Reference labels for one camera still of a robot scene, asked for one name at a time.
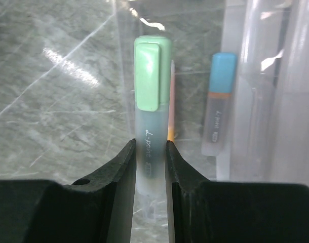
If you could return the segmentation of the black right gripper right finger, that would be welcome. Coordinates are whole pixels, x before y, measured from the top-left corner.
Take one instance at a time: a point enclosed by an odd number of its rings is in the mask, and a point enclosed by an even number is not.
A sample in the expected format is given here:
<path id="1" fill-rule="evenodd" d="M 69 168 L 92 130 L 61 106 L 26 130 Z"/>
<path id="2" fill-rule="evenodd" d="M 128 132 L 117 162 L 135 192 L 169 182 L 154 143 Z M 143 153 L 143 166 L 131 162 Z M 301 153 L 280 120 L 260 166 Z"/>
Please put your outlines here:
<path id="1" fill-rule="evenodd" d="M 169 242 L 309 242 L 309 187 L 214 182 L 166 144 Z"/>

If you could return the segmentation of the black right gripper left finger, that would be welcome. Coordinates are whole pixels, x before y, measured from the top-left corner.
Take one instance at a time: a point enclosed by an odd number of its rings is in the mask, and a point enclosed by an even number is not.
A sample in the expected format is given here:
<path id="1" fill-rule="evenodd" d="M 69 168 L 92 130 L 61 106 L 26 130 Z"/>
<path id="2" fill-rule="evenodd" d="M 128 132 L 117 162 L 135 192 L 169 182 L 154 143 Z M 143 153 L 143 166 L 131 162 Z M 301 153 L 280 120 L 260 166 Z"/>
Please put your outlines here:
<path id="1" fill-rule="evenodd" d="M 135 140 L 70 185 L 0 180 L 0 242 L 129 242 L 135 182 Z"/>

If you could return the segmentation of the orange cap pink highlighter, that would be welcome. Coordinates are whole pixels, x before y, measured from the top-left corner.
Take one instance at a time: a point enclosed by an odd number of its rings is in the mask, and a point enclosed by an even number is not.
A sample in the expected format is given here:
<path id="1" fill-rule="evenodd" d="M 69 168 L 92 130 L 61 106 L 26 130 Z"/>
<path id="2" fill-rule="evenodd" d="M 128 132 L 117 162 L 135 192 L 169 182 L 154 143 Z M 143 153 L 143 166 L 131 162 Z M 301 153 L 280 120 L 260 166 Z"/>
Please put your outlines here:
<path id="1" fill-rule="evenodd" d="M 175 116 L 175 63 L 171 62 L 171 83 L 170 83 L 170 104 L 168 120 L 168 137 L 167 140 L 174 141 L 174 116 Z"/>

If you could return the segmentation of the white plastic drawer unit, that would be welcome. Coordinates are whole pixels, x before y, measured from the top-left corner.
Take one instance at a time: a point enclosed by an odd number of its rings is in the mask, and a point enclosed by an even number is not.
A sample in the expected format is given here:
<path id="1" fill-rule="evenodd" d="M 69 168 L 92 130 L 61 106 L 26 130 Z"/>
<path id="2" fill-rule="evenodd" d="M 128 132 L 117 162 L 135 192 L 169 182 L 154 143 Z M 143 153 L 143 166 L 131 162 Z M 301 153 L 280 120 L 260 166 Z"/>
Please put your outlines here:
<path id="1" fill-rule="evenodd" d="M 309 1 L 115 1 L 129 133 L 134 42 L 172 41 L 166 129 L 215 181 L 309 187 Z"/>

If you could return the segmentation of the blue cap highlighter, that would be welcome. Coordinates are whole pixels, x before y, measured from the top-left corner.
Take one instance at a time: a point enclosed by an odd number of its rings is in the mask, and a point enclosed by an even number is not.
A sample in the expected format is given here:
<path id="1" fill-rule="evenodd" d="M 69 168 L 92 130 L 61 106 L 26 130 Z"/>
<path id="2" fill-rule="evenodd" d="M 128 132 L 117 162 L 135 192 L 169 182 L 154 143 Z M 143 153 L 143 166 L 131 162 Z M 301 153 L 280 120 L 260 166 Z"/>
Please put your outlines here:
<path id="1" fill-rule="evenodd" d="M 202 136 L 203 155 L 218 156 L 224 147 L 236 67 L 234 53 L 220 52 L 212 56 Z"/>

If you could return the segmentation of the green cap highlighter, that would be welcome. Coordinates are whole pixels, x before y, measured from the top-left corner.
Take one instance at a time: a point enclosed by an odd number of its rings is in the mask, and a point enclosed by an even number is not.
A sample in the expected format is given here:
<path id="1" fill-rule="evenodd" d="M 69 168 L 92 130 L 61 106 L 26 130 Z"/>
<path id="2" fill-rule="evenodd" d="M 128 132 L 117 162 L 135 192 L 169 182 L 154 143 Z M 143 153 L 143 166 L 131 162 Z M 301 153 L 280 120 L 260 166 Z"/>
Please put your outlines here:
<path id="1" fill-rule="evenodd" d="M 144 35 L 134 42 L 136 188 L 156 198 L 165 187 L 168 136 L 171 41 Z"/>

